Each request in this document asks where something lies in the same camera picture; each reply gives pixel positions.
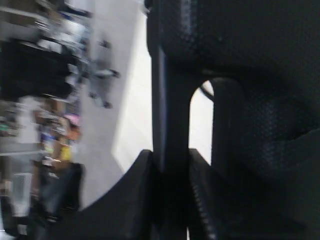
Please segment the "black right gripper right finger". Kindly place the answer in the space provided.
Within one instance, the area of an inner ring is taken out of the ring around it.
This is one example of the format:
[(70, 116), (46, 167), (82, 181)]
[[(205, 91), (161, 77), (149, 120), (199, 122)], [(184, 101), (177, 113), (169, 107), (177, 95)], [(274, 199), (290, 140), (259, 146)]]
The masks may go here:
[(206, 240), (317, 240), (320, 151), (245, 147), (209, 165), (189, 152), (189, 177)]

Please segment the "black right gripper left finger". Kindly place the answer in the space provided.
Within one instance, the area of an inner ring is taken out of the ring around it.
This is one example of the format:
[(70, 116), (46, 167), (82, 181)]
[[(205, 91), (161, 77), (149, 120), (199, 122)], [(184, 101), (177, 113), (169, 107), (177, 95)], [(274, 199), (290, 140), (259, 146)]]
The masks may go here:
[(44, 240), (151, 239), (156, 166), (142, 150), (123, 177), (101, 198), (46, 230)]

